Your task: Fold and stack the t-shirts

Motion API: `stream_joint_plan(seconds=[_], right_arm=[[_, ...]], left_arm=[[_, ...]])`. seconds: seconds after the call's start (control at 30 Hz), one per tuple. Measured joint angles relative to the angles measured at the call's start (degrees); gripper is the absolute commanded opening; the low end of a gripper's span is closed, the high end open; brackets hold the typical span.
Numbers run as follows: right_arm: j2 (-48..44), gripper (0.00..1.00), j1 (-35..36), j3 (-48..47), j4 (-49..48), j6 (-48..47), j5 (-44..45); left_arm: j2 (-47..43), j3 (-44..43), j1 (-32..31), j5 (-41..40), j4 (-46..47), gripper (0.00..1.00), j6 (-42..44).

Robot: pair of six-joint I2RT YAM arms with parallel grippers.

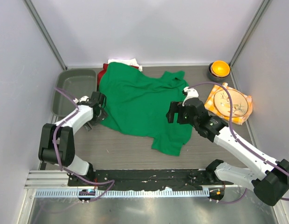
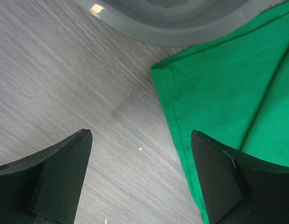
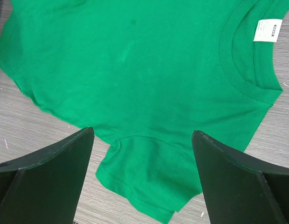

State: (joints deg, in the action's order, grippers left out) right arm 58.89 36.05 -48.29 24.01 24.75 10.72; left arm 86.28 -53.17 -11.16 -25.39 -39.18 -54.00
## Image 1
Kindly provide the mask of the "floral ceramic plate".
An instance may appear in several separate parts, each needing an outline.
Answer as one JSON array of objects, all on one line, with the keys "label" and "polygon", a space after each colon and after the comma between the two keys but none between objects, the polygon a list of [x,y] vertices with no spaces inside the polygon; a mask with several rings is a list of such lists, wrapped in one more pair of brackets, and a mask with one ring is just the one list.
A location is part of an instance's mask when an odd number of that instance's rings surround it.
[{"label": "floral ceramic plate", "polygon": [[229,117],[232,112],[232,117],[244,116],[248,111],[248,102],[245,97],[236,90],[228,90],[229,95],[225,90],[218,91],[214,95],[214,105],[217,111]]}]

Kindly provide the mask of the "green t shirt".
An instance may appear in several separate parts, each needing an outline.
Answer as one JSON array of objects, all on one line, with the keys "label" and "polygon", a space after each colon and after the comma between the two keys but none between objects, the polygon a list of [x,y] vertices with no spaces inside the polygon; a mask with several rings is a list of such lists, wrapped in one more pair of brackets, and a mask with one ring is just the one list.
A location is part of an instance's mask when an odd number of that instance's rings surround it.
[{"label": "green t shirt", "polygon": [[184,76],[180,70],[153,78],[129,65],[110,63],[99,84],[108,114],[102,125],[122,134],[150,137],[152,149],[179,156],[191,138],[192,127],[170,124],[166,114],[172,101],[185,98],[182,91],[188,84]]}]

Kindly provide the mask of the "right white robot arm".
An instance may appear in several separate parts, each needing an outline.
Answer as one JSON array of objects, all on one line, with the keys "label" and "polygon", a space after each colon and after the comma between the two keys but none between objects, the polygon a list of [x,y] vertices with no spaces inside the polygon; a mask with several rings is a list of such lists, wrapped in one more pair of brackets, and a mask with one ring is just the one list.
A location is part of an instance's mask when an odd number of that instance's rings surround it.
[{"label": "right white robot arm", "polygon": [[206,180],[210,184],[219,181],[232,182],[243,186],[266,205],[275,206],[289,190],[289,161],[277,161],[240,135],[231,130],[226,121],[218,116],[211,116],[198,98],[189,98],[186,102],[170,103],[166,118],[169,123],[190,124],[201,137],[229,151],[247,168],[239,168],[214,160],[206,168]]}]

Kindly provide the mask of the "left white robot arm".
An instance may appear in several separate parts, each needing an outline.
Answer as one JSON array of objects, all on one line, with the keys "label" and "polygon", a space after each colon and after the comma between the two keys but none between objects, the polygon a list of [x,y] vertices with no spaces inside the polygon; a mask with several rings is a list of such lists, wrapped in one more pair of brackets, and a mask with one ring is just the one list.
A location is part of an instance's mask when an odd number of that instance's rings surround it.
[{"label": "left white robot arm", "polygon": [[76,155],[74,135],[85,124],[92,126],[107,118],[106,96],[98,91],[80,99],[70,98],[58,90],[74,104],[75,109],[62,120],[42,127],[39,146],[39,160],[59,166],[74,173],[84,186],[90,186],[95,179],[93,166]]}]

